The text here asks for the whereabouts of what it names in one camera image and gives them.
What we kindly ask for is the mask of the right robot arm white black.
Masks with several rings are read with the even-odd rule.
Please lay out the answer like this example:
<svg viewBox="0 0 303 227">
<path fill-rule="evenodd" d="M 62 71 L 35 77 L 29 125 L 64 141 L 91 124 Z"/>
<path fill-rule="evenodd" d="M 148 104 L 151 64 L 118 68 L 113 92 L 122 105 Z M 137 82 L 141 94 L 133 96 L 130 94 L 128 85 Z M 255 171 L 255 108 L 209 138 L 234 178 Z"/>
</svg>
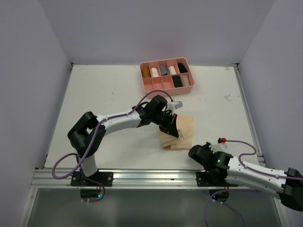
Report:
<svg viewBox="0 0 303 227">
<path fill-rule="evenodd" d="M 254 165 L 216 151 L 209 142 L 193 146 L 188 156 L 204 169 L 196 174 L 198 186 L 245 186 L 270 194 L 292 210 L 303 210 L 303 176 L 296 169 L 283 171 Z"/>
</svg>

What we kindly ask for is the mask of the black underwear orange trim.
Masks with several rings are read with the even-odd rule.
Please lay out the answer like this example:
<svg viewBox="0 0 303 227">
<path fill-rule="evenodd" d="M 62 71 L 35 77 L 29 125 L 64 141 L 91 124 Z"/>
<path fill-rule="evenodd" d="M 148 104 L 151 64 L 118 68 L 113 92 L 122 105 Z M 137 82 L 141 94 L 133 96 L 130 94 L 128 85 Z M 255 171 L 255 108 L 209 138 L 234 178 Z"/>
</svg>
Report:
<svg viewBox="0 0 303 227">
<path fill-rule="evenodd" d="M 172 76 L 172 80 L 175 88 L 183 87 L 182 80 L 179 75 Z"/>
</svg>

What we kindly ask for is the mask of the pink underwear cream waistband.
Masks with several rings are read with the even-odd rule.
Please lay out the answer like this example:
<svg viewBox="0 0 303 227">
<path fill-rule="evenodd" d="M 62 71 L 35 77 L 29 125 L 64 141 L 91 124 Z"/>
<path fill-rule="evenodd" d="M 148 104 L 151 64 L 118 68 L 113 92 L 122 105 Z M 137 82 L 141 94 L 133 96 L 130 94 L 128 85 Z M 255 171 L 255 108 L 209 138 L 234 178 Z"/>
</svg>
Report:
<svg viewBox="0 0 303 227">
<path fill-rule="evenodd" d="M 182 79 L 182 84 L 183 84 L 184 87 L 190 86 L 190 82 L 189 82 L 188 76 L 181 75 L 181 79 Z"/>
</svg>

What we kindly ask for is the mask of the beige underwear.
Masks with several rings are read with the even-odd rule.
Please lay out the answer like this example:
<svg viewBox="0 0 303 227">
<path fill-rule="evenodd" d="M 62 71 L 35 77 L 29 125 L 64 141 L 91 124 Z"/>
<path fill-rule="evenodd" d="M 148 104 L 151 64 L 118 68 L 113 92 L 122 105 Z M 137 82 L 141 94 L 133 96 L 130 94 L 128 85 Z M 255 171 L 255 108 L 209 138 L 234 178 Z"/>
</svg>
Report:
<svg viewBox="0 0 303 227">
<path fill-rule="evenodd" d="M 179 137 L 175 138 L 159 132 L 160 145 L 165 150 L 190 150 L 194 134 L 193 117 L 188 115 L 177 116 L 177 130 Z"/>
</svg>

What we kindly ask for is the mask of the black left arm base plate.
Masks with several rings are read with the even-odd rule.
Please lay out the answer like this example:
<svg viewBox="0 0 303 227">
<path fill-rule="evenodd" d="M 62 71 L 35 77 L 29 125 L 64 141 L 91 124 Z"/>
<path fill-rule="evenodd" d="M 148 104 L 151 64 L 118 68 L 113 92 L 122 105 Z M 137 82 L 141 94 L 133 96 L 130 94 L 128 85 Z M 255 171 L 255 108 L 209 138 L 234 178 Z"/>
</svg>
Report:
<svg viewBox="0 0 303 227">
<path fill-rule="evenodd" d="M 113 172 L 96 172 L 88 180 L 80 171 L 76 171 L 71 175 L 71 186 L 74 187 L 92 187 L 102 184 L 104 187 L 111 187 L 114 179 Z"/>
</svg>

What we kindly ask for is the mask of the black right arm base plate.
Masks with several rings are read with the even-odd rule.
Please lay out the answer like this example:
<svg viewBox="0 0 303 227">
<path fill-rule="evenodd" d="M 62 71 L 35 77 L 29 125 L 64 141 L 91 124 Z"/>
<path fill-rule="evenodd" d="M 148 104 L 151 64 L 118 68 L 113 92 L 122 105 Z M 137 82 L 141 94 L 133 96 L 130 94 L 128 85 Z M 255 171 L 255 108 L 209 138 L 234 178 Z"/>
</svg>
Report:
<svg viewBox="0 0 303 227">
<path fill-rule="evenodd" d="M 238 187 L 237 184 L 228 184 L 224 179 L 213 179 L 209 172 L 196 172 L 198 187 Z"/>
</svg>

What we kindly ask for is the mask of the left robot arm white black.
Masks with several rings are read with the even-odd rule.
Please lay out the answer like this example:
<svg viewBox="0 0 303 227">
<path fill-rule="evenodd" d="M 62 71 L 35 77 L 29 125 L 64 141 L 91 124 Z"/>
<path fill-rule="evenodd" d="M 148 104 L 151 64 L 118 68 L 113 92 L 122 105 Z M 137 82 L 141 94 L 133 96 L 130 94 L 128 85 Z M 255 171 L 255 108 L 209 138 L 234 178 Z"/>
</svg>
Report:
<svg viewBox="0 0 303 227">
<path fill-rule="evenodd" d="M 70 144 L 79 157 L 82 181 L 89 186 L 97 183 L 98 168 L 94 154 L 106 135 L 154 123 L 161 132 L 178 138 L 177 114 L 174 112 L 182 106 L 181 101 L 168 102 L 164 97 L 156 95 L 149 102 L 140 103 L 118 114 L 96 116 L 86 112 L 68 132 Z"/>
</svg>

